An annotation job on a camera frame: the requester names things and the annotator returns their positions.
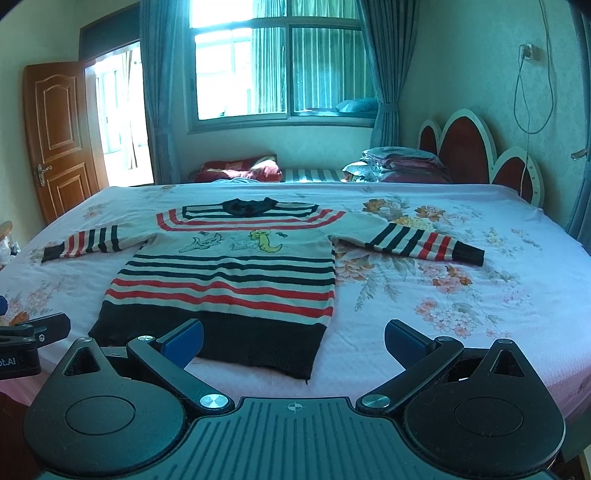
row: power cord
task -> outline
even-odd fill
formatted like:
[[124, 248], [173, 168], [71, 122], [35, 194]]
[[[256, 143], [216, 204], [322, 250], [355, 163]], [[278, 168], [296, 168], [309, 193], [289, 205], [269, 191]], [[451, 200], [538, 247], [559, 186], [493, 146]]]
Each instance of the power cord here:
[[[519, 183], [519, 196], [523, 194], [523, 181], [525, 179], [525, 172], [527, 171], [528, 162], [529, 162], [529, 152], [530, 152], [530, 138], [532, 135], [539, 134], [546, 126], [548, 125], [550, 118], [552, 118], [552, 114], [554, 113], [554, 86], [552, 85], [552, 75], [550, 70], [550, 63], [552, 61], [552, 54], [551, 54], [551, 44], [550, 44], [550, 32], [548, 30], [548, 18], [546, 17], [546, 11], [544, 10], [544, 5], [542, 4], [542, 0], [538, 0], [540, 4], [540, 11], [542, 13], [542, 20], [544, 22], [544, 31], [545, 31], [545, 38], [546, 38], [546, 54], [548, 55], [548, 62], [547, 62], [547, 71], [548, 71], [548, 86], [550, 87], [550, 98], [551, 98], [551, 106], [550, 106], [550, 113], [548, 113], [548, 117], [542, 124], [542, 126], [535, 130], [531, 131], [531, 112], [529, 106], [527, 105], [527, 100], [525, 97], [525, 87], [523, 84], [523, 77], [521, 75], [523, 70], [523, 64], [525, 61], [525, 52], [522, 52], [521, 46], [519, 46], [519, 72], [517, 74], [517, 82], [515, 83], [515, 95], [513, 98], [513, 117], [515, 118], [515, 123], [519, 127], [519, 129], [527, 134], [527, 146], [525, 149], [525, 166], [523, 168], [523, 172], [521, 173], [521, 182]], [[517, 118], [517, 90], [519, 89], [519, 83], [521, 82], [521, 94], [523, 97], [523, 102], [525, 105], [525, 109], [527, 111], [527, 130], [521, 126], [519, 119]]]

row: striped sweater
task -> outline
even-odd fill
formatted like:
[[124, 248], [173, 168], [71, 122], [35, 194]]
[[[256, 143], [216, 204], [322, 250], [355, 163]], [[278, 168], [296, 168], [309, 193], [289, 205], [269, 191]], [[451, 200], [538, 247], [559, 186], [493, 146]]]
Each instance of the striped sweater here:
[[332, 241], [395, 255], [482, 265], [449, 236], [304, 203], [228, 200], [72, 235], [43, 261], [144, 244], [105, 293], [89, 332], [102, 345], [155, 337], [198, 317], [201, 357], [309, 379], [333, 313]]

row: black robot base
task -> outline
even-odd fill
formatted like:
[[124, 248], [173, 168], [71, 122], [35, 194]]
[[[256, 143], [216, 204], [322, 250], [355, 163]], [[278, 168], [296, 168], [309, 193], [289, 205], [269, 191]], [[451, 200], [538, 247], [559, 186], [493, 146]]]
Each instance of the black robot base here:
[[399, 320], [406, 369], [348, 398], [242, 398], [183, 370], [191, 320], [126, 347], [74, 342], [24, 420], [43, 480], [548, 479], [564, 419], [515, 342], [470, 349]]

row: electrical outlet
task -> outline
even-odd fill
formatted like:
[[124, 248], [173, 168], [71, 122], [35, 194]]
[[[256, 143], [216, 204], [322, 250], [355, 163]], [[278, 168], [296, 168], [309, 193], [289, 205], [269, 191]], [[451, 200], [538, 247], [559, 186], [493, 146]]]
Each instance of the electrical outlet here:
[[535, 60], [535, 46], [531, 43], [522, 43], [519, 45], [519, 61]]

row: red pillow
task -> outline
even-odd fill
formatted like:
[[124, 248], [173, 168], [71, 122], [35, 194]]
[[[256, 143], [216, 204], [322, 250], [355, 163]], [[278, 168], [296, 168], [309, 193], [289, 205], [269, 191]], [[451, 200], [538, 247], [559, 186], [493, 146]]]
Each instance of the red pillow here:
[[[266, 157], [257, 157], [256, 159], [249, 158], [242, 162], [207, 162], [206, 169], [202, 169], [197, 173], [193, 179], [195, 183], [209, 183], [215, 180], [230, 180], [241, 177], [243, 179], [254, 179], [258, 181], [281, 181], [281, 170], [275, 161], [276, 156], [268, 155]], [[246, 170], [235, 170], [232, 167], [244, 168], [245, 164], [251, 164]]]
[[225, 160], [213, 160], [208, 161], [203, 164], [203, 167], [199, 171], [206, 171], [206, 170], [236, 170], [236, 171], [248, 171], [250, 170], [257, 162], [267, 159], [273, 158], [275, 162], [277, 162], [276, 155], [265, 155], [264, 157], [252, 157], [252, 158], [245, 158], [244, 160], [232, 160], [232, 161], [225, 161]]

